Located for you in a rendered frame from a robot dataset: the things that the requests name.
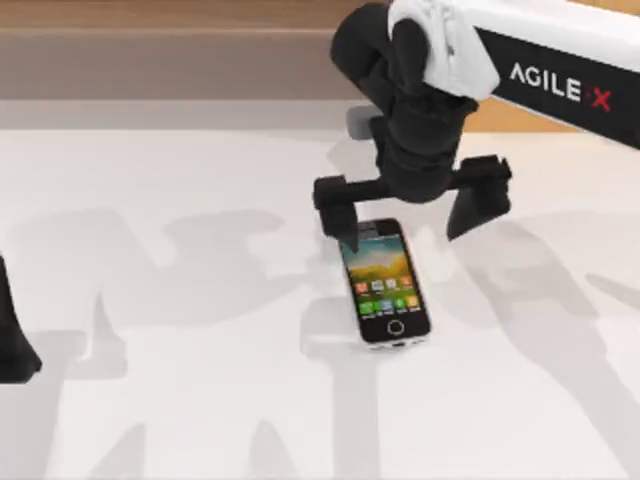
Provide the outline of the black smartphone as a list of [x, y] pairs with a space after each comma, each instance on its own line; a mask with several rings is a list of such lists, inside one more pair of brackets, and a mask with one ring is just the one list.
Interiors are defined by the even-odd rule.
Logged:
[[360, 222], [356, 233], [357, 245], [340, 242], [339, 251], [361, 340], [371, 349], [423, 342], [431, 317], [399, 221]]

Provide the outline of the pale grey rounded box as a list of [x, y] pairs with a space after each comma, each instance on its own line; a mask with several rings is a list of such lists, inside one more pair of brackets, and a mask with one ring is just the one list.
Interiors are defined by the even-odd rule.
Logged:
[[370, 123], [381, 117], [380, 110], [373, 105], [356, 105], [346, 112], [346, 128], [352, 140], [363, 141], [373, 138]]

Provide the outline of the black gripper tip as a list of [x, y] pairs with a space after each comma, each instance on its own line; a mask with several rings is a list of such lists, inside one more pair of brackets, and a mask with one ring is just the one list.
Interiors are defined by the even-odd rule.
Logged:
[[0, 255], [0, 385], [25, 384], [42, 365], [19, 323], [6, 263]]

